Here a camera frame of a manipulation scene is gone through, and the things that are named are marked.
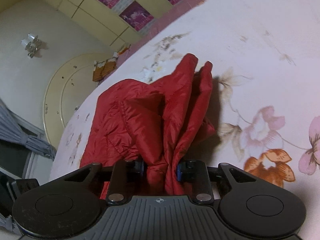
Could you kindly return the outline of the silver wall lamp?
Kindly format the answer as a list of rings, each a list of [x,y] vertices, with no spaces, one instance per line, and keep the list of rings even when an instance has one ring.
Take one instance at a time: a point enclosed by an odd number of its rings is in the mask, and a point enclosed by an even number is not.
[[[38,35],[32,33],[29,33],[26,38],[21,40],[21,45],[30,59],[41,57],[40,51],[48,49],[46,42],[39,39]]]

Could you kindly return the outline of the floral white bed sheet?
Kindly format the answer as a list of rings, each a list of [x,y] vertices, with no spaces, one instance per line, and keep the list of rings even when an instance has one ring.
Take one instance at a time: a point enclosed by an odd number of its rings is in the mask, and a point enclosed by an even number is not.
[[[68,122],[50,179],[80,166],[102,92],[123,79],[156,81],[187,53],[213,64],[208,113],[219,122],[218,138],[190,156],[283,185],[306,205],[300,237],[319,239],[319,0],[204,0],[125,52]]]

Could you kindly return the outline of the red down jacket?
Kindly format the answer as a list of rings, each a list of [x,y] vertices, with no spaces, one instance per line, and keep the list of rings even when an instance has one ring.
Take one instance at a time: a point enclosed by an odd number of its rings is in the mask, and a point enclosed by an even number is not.
[[[126,79],[104,91],[80,166],[142,158],[148,168],[148,194],[184,195],[190,183],[177,181],[176,169],[188,149],[214,135],[206,116],[213,88],[212,63],[196,69],[187,54],[175,70],[146,84]]]

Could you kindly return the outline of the grey blue curtain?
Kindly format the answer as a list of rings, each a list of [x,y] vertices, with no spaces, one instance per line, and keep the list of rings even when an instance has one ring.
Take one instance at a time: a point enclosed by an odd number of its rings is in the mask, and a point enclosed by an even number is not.
[[[45,158],[54,160],[56,149],[45,140],[25,133],[1,100],[1,140],[24,146]]]

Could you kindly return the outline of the cream round headboard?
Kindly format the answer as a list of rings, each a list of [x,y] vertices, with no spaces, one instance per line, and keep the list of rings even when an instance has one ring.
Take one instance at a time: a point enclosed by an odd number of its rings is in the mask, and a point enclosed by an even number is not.
[[[74,112],[98,85],[92,81],[95,63],[111,57],[111,53],[82,54],[68,60],[52,76],[43,101],[43,126],[55,148]]]

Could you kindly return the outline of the lower left purple poster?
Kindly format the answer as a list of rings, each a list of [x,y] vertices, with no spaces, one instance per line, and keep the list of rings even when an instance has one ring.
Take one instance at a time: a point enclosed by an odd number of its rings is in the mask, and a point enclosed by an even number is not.
[[[142,30],[154,19],[154,17],[136,1],[132,2],[119,16],[135,29],[135,31]]]

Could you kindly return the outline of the pink checkered bed sheet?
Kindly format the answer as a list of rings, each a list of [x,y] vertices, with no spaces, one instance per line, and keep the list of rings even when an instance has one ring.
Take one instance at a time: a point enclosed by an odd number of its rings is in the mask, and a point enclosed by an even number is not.
[[[118,57],[117,67],[120,67],[130,56],[157,36],[168,25],[204,1],[205,0],[182,0],[174,5],[168,12],[153,22],[150,30],[145,36],[143,36],[138,42],[132,44],[127,51]]]

